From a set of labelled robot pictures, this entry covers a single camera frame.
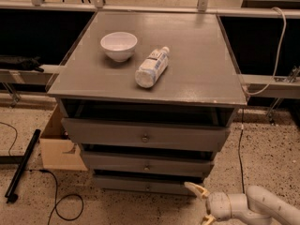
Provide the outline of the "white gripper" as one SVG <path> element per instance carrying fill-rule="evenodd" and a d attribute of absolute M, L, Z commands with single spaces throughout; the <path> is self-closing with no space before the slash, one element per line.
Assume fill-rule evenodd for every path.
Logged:
<path fill-rule="evenodd" d="M 209 215 L 202 218 L 200 225 L 213 225 L 217 221 L 226 221 L 232 217 L 230 199 L 224 192 L 210 192 L 200 185 L 185 182 L 184 186 L 193 192 L 198 199 L 207 199 L 206 208 Z"/>

